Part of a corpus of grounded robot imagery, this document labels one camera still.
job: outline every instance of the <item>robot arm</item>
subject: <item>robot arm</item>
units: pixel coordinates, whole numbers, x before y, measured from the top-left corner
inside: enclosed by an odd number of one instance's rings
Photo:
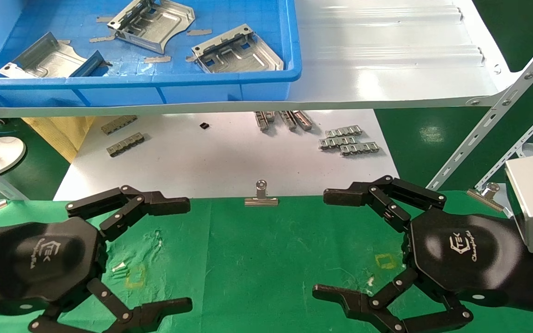
[[[424,212],[411,219],[392,198]],[[384,176],[324,191],[324,202],[370,206],[397,232],[404,232],[407,268],[369,297],[357,290],[317,284],[313,296],[341,304],[347,318],[372,323],[381,332],[420,333],[458,329],[472,321],[460,301],[533,311],[533,253],[515,222],[485,215],[451,215],[442,194]],[[445,312],[399,320],[387,306],[412,285],[446,307]]]
[[[68,203],[66,209],[69,218],[63,222],[0,227],[0,315],[44,309],[29,324],[32,333],[89,333],[57,319],[94,295],[116,317],[106,333],[146,333],[156,331],[165,316],[192,309],[188,297],[129,309],[100,281],[106,241],[116,240],[147,214],[187,213],[188,198],[164,198],[125,185]],[[87,222],[114,210],[100,230]]]

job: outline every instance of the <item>logo on robot hand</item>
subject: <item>logo on robot hand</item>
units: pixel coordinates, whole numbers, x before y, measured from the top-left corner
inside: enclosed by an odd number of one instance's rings
[[[454,232],[453,236],[450,236],[450,247],[460,254],[464,254],[472,249],[472,261],[476,262],[476,242],[474,242],[474,237],[469,230],[466,230],[465,236],[460,236],[459,233]]]
[[[38,258],[43,258],[44,263],[46,261],[50,261],[51,256],[59,253],[59,247],[61,247],[61,243],[55,242],[54,240],[43,243],[44,241],[46,241],[46,238],[41,238],[36,243],[36,246],[34,246],[32,249],[32,255],[30,256],[30,269],[36,267],[36,261]]]

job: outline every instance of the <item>hole in metal bracket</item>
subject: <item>hole in metal bracket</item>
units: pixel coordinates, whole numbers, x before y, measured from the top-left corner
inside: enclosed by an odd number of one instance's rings
[[[472,138],[472,140],[471,140],[470,142],[468,142],[468,146],[471,146],[471,145],[474,143],[474,141],[476,141],[476,139],[478,139],[478,134],[476,134],[476,135]]]
[[[493,113],[490,118],[484,123],[483,127],[487,127],[490,123],[492,123],[495,116],[497,116],[497,114]]]

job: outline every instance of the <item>metal bracket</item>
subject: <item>metal bracket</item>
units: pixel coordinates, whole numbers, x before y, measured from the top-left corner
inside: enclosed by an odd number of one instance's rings
[[[13,79],[72,78],[89,75],[103,61],[99,51],[87,59],[82,58],[73,47],[60,43],[52,32],[47,32],[3,66],[0,74]]]
[[[491,107],[484,117],[476,124],[476,127],[468,134],[457,150],[431,179],[427,188],[438,190],[440,186],[450,177],[455,169],[462,164],[469,154],[476,148],[478,143],[493,129],[495,124],[501,120],[507,111],[520,99],[525,91],[533,83],[533,58],[520,72],[520,76],[509,89],[501,96],[499,101]]]
[[[354,143],[352,145],[342,145],[341,155],[349,156],[352,154],[369,154],[379,152],[376,142]]]
[[[129,136],[127,139],[106,148],[106,151],[110,154],[110,157],[115,157],[122,154],[125,150],[129,150],[136,145],[139,145],[139,143],[142,143],[143,141],[145,141],[145,137],[141,132],[137,132]]]
[[[192,48],[206,73],[283,70],[283,61],[246,24]]]
[[[505,164],[507,160],[511,158],[514,154],[517,154],[518,157],[525,157],[524,152],[522,151],[522,146],[524,143],[532,136],[533,134],[533,125],[520,137],[520,139],[509,149],[507,152],[502,156],[502,158],[497,162],[493,167],[489,170],[486,175],[484,175],[478,183],[474,186],[476,190],[479,190],[484,186],[484,184],[489,181],[490,177],[492,177],[502,166]]]
[[[329,137],[328,139],[318,140],[318,145],[321,150],[334,149],[343,145],[355,145],[357,143],[354,136]]]
[[[131,122],[134,122],[135,120],[137,120],[137,116],[122,116],[122,117],[116,118],[115,120],[112,120],[112,122],[109,122],[108,124],[100,128],[106,135],[110,135],[114,133],[115,131],[120,130],[123,127],[127,126]]]
[[[297,122],[291,111],[279,111],[279,116],[290,131],[296,130]]]
[[[361,127],[359,127],[359,125],[341,127],[339,129],[324,131],[324,135],[326,135],[326,137],[353,136],[361,135],[361,133],[363,133],[363,130],[361,129]]]
[[[254,111],[254,117],[256,118],[256,125],[261,131],[268,130],[268,117],[265,111]]]
[[[311,127],[313,126],[314,123],[311,121],[309,116],[305,114],[304,111],[301,111],[301,110],[294,111],[293,116],[296,118],[298,125],[302,127],[304,131],[311,130]]]
[[[111,34],[163,55],[167,41],[194,21],[191,7],[169,0],[133,0],[106,25]]]

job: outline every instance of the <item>green mat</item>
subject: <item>green mat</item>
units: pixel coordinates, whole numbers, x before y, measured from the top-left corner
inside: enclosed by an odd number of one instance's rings
[[[494,215],[463,192],[446,195],[450,213]],[[62,202],[13,202],[0,210],[0,226],[64,219]],[[401,243],[370,209],[326,206],[321,197],[285,197],[279,207],[197,199],[190,213],[146,217],[110,244],[102,281],[130,308],[191,297],[192,312],[165,318],[163,333],[375,333],[370,324],[347,320],[339,305],[314,299],[311,288],[375,293],[403,269]],[[530,312],[467,306],[475,320],[460,332],[533,333]],[[442,309],[417,288],[391,307],[400,318]],[[36,316],[0,316],[0,332],[26,333]],[[59,321],[101,332],[113,317],[90,297]]]

